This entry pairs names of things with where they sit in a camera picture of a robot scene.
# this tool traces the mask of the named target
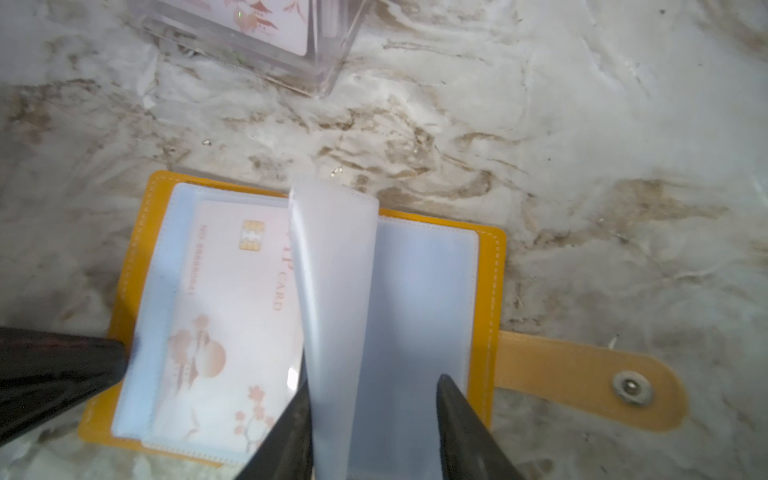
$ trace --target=marble surface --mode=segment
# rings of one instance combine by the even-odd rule
[[[104,334],[155,170],[335,171],[503,227],[502,328],[615,339],[684,381],[666,434],[497,390],[530,480],[768,475],[764,0],[375,0],[322,100],[155,42],[121,0],[0,2],[0,39],[3,326]],[[236,473],[85,445],[78,414],[0,449],[0,478]]]

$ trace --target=strap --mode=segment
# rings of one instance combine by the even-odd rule
[[[614,391],[620,372],[647,379],[653,398],[646,406]],[[688,413],[680,379],[651,356],[520,333],[499,333],[495,385],[655,432],[678,427]]]

